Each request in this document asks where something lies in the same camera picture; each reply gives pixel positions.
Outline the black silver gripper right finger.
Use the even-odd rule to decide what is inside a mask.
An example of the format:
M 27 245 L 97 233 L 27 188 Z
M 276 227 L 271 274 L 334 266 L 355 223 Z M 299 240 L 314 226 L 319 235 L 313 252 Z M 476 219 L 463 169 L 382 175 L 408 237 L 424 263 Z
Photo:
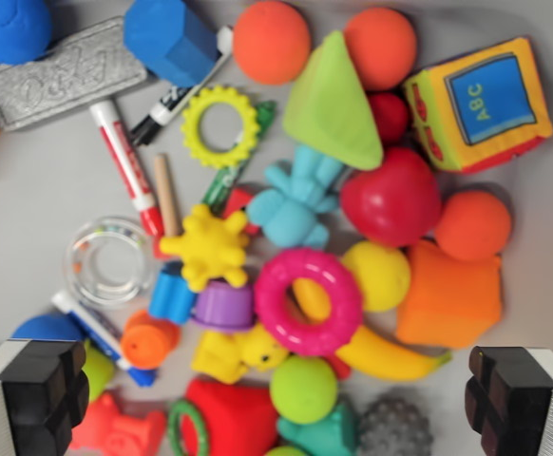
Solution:
M 553 351 L 479 347 L 468 359 L 470 427 L 485 455 L 553 455 Z

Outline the black silver gripper left finger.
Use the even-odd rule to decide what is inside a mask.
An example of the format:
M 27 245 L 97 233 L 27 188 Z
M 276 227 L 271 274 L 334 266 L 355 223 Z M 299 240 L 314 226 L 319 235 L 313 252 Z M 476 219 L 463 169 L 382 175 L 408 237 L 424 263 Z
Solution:
M 63 455 L 89 402 L 84 345 L 9 339 L 0 345 L 0 455 Z

